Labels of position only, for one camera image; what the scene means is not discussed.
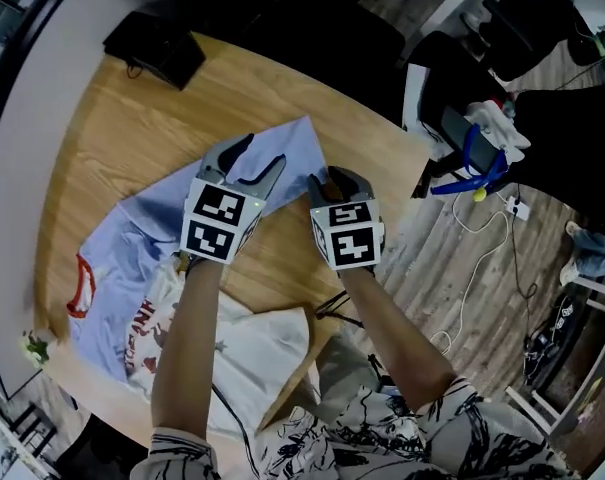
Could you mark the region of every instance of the printed graphic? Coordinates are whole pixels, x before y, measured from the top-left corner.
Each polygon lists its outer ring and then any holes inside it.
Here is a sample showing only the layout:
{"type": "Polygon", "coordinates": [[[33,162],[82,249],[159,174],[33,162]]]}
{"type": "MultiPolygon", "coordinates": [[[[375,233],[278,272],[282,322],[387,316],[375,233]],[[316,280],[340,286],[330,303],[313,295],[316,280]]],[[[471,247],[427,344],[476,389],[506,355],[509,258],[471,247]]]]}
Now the printed graphic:
{"type": "Polygon", "coordinates": [[[187,248],[226,260],[233,243],[233,233],[192,220],[189,223],[187,248]]]}
{"type": "Polygon", "coordinates": [[[248,229],[242,235],[242,238],[240,239],[240,246],[238,247],[238,251],[240,249],[242,249],[242,247],[244,247],[244,244],[247,243],[249,241],[249,238],[251,238],[251,235],[253,235],[253,232],[255,231],[255,228],[258,227],[258,222],[260,220],[260,215],[258,215],[255,219],[253,219],[253,222],[251,222],[251,224],[249,225],[248,229]]]}
{"type": "Polygon", "coordinates": [[[373,228],[333,233],[331,242],[337,266],[364,263],[375,259],[373,228]]]}
{"type": "Polygon", "coordinates": [[[329,225],[331,227],[354,224],[356,222],[368,222],[370,220],[371,214],[366,203],[352,203],[329,207],[329,225]]]}
{"type": "Polygon", "coordinates": [[[195,204],[193,213],[237,226],[240,223],[244,199],[239,194],[227,192],[214,185],[206,185],[195,204]]]}
{"type": "Polygon", "coordinates": [[[326,252],[326,241],[324,240],[324,233],[322,232],[322,228],[318,226],[318,223],[315,222],[315,219],[311,219],[313,222],[313,234],[315,235],[315,243],[318,244],[318,248],[324,256],[325,261],[329,261],[329,255],[326,252]]]}

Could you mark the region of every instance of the patterned shirt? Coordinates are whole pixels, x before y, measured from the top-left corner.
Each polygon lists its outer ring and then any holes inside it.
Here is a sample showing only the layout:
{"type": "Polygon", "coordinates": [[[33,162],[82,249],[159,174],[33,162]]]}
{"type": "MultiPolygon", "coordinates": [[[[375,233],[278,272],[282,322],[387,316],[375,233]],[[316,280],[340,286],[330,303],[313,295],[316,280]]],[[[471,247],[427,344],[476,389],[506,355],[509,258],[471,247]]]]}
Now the patterned shirt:
{"type": "MultiPolygon", "coordinates": [[[[257,439],[263,480],[572,478],[535,426],[504,404],[484,401],[463,377],[413,412],[400,396],[361,388],[331,424],[297,407],[257,439]]],[[[159,428],[132,480],[219,478],[202,439],[159,428]]]]}

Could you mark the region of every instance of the white cable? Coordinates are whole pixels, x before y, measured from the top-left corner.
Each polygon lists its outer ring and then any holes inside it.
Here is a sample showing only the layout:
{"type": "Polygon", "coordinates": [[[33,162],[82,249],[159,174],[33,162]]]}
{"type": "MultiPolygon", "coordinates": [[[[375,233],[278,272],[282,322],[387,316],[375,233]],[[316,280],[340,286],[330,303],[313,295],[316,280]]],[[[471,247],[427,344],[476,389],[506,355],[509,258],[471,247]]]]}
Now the white cable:
{"type": "Polygon", "coordinates": [[[473,273],[471,274],[471,279],[469,279],[469,283],[466,285],[466,289],[464,290],[464,295],[462,296],[462,304],[460,305],[460,313],[459,313],[460,326],[458,328],[458,333],[455,335],[455,338],[451,339],[451,335],[446,331],[438,331],[433,336],[431,336],[431,339],[429,340],[429,341],[433,342],[433,339],[436,336],[439,336],[440,334],[444,335],[446,337],[446,339],[449,341],[449,344],[444,349],[444,352],[442,352],[444,355],[448,354],[451,351],[453,344],[460,337],[460,334],[462,334],[462,328],[464,327],[464,303],[466,302],[466,296],[469,294],[469,289],[471,288],[471,284],[473,283],[473,279],[475,278],[475,274],[478,271],[478,267],[480,266],[480,263],[487,256],[490,256],[494,252],[499,251],[502,248],[502,246],[506,243],[507,239],[509,238],[509,219],[507,218],[506,214],[503,211],[495,212],[491,216],[491,218],[489,220],[487,220],[486,223],[479,229],[471,229],[468,226],[466,226],[458,218],[457,214],[455,213],[455,204],[458,202],[460,195],[462,195],[462,193],[459,193],[457,196],[455,196],[451,211],[453,213],[453,217],[455,218],[457,223],[460,226],[462,226],[463,229],[465,229],[466,231],[468,231],[469,233],[471,233],[473,235],[477,235],[478,233],[481,233],[482,231],[484,231],[491,224],[491,222],[493,222],[493,219],[495,219],[498,215],[502,215],[502,217],[504,217],[504,223],[506,224],[506,229],[505,229],[504,238],[502,239],[502,241],[498,245],[496,245],[493,249],[491,249],[488,252],[485,252],[482,256],[480,256],[480,259],[475,264],[475,268],[473,269],[473,273]]]}

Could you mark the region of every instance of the desk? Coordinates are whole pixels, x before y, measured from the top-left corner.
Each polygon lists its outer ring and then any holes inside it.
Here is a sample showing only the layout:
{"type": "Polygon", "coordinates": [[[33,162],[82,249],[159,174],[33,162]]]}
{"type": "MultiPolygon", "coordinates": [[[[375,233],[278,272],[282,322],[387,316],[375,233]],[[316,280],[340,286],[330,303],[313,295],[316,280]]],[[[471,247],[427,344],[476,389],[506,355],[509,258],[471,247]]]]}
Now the desk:
{"type": "MultiPolygon", "coordinates": [[[[207,61],[184,91],[148,73],[131,80],[123,62],[107,57],[76,109],[53,170],[36,258],[36,326],[50,327],[62,341],[82,242],[118,200],[193,162],[216,141],[310,115],[327,163],[372,183],[391,240],[426,164],[428,151],[418,138],[350,98],[259,55],[196,38],[207,61]]],[[[306,197],[260,223],[222,289],[256,312],[311,310],[341,289],[313,244],[306,197]]],[[[310,323],[309,355],[271,414],[336,325],[310,323]]],[[[89,411],[148,446],[148,404],[78,357],[69,343],[52,352],[45,370],[89,411]]]]}

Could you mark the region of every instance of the black cable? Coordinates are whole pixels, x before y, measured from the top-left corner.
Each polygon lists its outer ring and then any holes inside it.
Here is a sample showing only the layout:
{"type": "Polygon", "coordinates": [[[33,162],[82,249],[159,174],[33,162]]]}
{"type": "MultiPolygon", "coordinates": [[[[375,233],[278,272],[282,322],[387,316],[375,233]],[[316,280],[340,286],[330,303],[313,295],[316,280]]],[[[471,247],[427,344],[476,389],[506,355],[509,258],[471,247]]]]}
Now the black cable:
{"type": "Polygon", "coordinates": [[[255,475],[255,478],[259,479],[260,474],[258,473],[258,469],[255,467],[255,462],[253,460],[253,454],[251,453],[251,445],[249,444],[249,436],[247,435],[246,430],[244,429],[244,425],[242,424],[242,421],[240,420],[240,418],[238,418],[238,415],[235,414],[233,409],[231,409],[229,402],[226,401],[226,398],[224,398],[224,395],[217,388],[217,386],[215,384],[212,384],[211,388],[213,389],[213,392],[215,393],[215,395],[220,399],[220,402],[222,402],[222,405],[224,405],[224,407],[226,407],[226,410],[229,411],[231,416],[233,416],[233,419],[235,419],[237,424],[240,426],[240,432],[242,432],[242,439],[244,440],[244,449],[246,451],[246,458],[249,460],[249,466],[251,467],[251,471],[255,475]]]}
{"type": "Polygon", "coordinates": [[[128,76],[131,80],[135,80],[137,77],[139,77],[142,74],[142,71],[144,71],[142,66],[138,66],[135,64],[128,64],[128,63],[126,65],[126,76],[128,76]],[[137,73],[134,73],[133,70],[135,68],[140,68],[140,71],[138,71],[137,73]]]}
{"type": "Polygon", "coordinates": [[[515,224],[515,217],[518,213],[517,206],[521,201],[520,194],[520,184],[517,184],[518,187],[518,197],[515,200],[515,204],[513,205],[513,218],[511,219],[511,244],[513,245],[513,261],[515,263],[515,285],[517,287],[517,291],[520,294],[520,297],[524,299],[524,303],[526,305],[526,329],[524,334],[524,349],[526,350],[528,347],[529,340],[531,339],[531,335],[529,334],[529,324],[531,320],[531,308],[529,307],[529,300],[531,300],[538,291],[538,284],[533,282],[529,285],[529,289],[525,292],[520,285],[520,272],[518,268],[518,251],[515,244],[515,228],[513,225],[515,224]]]}
{"type": "Polygon", "coordinates": [[[571,78],[568,82],[564,82],[561,86],[556,87],[555,89],[553,89],[554,91],[559,91],[560,89],[563,89],[564,87],[566,87],[567,85],[569,85],[571,82],[573,82],[574,80],[580,78],[582,75],[584,75],[585,73],[591,71],[591,69],[593,69],[595,66],[597,66],[598,64],[600,64],[601,62],[605,61],[605,56],[602,57],[601,59],[598,59],[597,61],[595,61],[593,64],[591,64],[588,68],[584,69],[583,71],[580,71],[577,75],[575,75],[573,78],[571,78]]]}
{"type": "Polygon", "coordinates": [[[335,297],[332,297],[326,302],[323,302],[315,309],[315,318],[317,318],[318,320],[322,320],[326,317],[337,318],[338,320],[343,320],[350,324],[357,325],[360,329],[364,329],[364,324],[362,324],[362,322],[360,322],[359,320],[341,315],[340,313],[336,312],[340,307],[349,302],[349,300],[351,300],[351,298],[347,295],[346,290],[342,290],[335,297]]]}

